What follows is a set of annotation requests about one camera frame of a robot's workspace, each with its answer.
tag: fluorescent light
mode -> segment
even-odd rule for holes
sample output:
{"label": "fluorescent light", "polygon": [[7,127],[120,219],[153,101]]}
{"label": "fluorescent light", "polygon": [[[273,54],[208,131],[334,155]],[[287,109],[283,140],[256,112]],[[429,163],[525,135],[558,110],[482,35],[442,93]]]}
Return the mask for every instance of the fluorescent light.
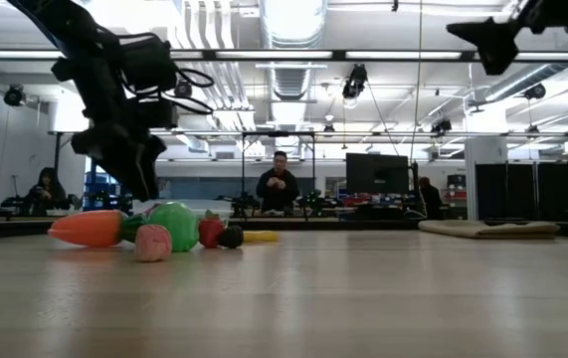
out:
{"label": "fluorescent light", "polygon": [[196,60],[203,58],[204,55],[201,51],[171,50],[171,60]]}
{"label": "fluorescent light", "polygon": [[[328,6],[328,10],[330,11],[346,11],[346,12],[392,12],[393,4],[390,3],[345,3],[345,4],[330,4]],[[450,16],[450,17],[472,17],[472,18],[480,18],[480,17],[496,17],[496,16],[503,16],[508,15],[507,13],[503,13],[500,11],[473,11],[473,10],[465,10],[465,11],[455,11],[455,10],[445,10],[438,6],[438,4],[432,5],[425,5],[425,7],[419,6],[418,2],[416,3],[407,3],[401,4],[401,8],[399,9],[400,13],[413,13],[419,14],[423,13],[424,15],[432,15],[432,16]]]}
{"label": "fluorescent light", "polygon": [[153,135],[171,135],[173,132],[168,130],[151,130],[151,134]]}
{"label": "fluorescent light", "polygon": [[198,130],[178,130],[175,134],[184,134],[184,135],[202,135],[202,136],[238,136],[242,135],[240,131],[198,131]]}
{"label": "fluorescent light", "polygon": [[[420,52],[422,60],[457,60],[461,52]],[[418,51],[348,51],[346,59],[362,60],[419,60]]]}
{"label": "fluorescent light", "polygon": [[373,135],[373,132],[358,132],[358,131],[346,131],[346,132],[317,132],[316,133],[318,136],[327,136],[327,137],[333,137],[333,136],[366,136],[366,135]]}
{"label": "fluorescent light", "polygon": [[62,57],[60,51],[39,51],[39,50],[0,50],[0,61],[4,60],[51,60],[55,61]]}
{"label": "fluorescent light", "polygon": [[215,109],[213,114],[217,113],[255,113],[254,109]]}
{"label": "fluorescent light", "polygon": [[255,68],[258,70],[325,70],[327,65],[324,64],[256,64]]}
{"label": "fluorescent light", "polygon": [[277,51],[219,51],[217,53],[219,59],[330,59],[331,51],[295,51],[295,50],[277,50]]}
{"label": "fluorescent light", "polygon": [[568,61],[568,53],[521,53],[515,57],[515,61]]}

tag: woman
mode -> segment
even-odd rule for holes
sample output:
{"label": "woman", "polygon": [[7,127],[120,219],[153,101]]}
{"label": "woman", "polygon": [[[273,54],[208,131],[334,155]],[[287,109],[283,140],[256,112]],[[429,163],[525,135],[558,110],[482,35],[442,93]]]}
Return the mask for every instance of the woman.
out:
{"label": "woman", "polygon": [[69,207],[67,193],[58,181],[54,168],[44,168],[38,184],[32,187],[29,196],[33,200],[32,215],[47,216],[47,211],[61,206]]}

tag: cable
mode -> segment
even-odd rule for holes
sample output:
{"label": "cable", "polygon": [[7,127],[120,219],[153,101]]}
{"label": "cable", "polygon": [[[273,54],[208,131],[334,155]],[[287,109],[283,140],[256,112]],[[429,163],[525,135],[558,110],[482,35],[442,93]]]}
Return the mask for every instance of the cable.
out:
{"label": "cable", "polygon": [[366,82],[367,86],[370,87],[370,94],[372,94],[372,99],[374,100],[374,106],[376,107],[376,111],[379,113],[379,118],[381,118],[381,122],[383,123],[383,127],[385,128],[385,133],[387,134],[387,137],[390,139],[390,143],[392,143],[392,147],[394,147],[396,155],[399,155],[399,150],[396,148],[396,144],[394,144],[394,140],[392,139],[392,135],[390,134],[390,131],[387,128],[387,124],[385,124],[385,118],[383,118],[383,114],[381,113],[381,108],[379,108],[379,103],[376,102],[376,96],[374,95],[374,90],[372,90],[370,81],[367,80]]}
{"label": "cable", "polygon": [[3,136],[3,147],[1,148],[1,158],[0,158],[0,171],[3,170],[3,159],[5,159],[5,143],[7,143],[7,132],[9,129],[9,114],[12,108],[7,107],[7,120],[5,120],[5,135]]}
{"label": "cable", "polygon": [[347,149],[347,145],[345,145],[345,98],[341,101],[343,104],[343,147],[341,149]]}
{"label": "cable", "polygon": [[419,99],[421,97],[421,66],[423,52],[423,0],[421,0],[421,11],[419,15],[419,64],[416,72],[416,109],[414,109],[414,131],[412,132],[412,145],[410,146],[410,163],[414,156],[414,141],[416,140],[416,128],[419,122]]}

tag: ceiling beam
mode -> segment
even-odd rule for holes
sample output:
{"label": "ceiling beam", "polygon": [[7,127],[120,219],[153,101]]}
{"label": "ceiling beam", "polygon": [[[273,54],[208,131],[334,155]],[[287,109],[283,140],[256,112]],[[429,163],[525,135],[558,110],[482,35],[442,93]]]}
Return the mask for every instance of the ceiling beam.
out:
{"label": "ceiling beam", "polygon": [[[56,61],[56,50],[0,50],[0,61]],[[476,51],[458,50],[171,50],[175,62],[479,63]],[[520,52],[519,64],[568,64],[568,51]]]}

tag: green toy ball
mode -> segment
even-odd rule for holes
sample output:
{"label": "green toy ball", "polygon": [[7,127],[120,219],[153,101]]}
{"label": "green toy ball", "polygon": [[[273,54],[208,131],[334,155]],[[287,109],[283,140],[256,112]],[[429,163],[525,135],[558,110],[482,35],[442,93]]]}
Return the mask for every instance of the green toy ball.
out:
{"label": "green toy ball", "polygon": [[197,245],[197,216],[182,203],[168,203],[149,213],[147,224],[161,225],[171,234],[173,253],[186,253]]}

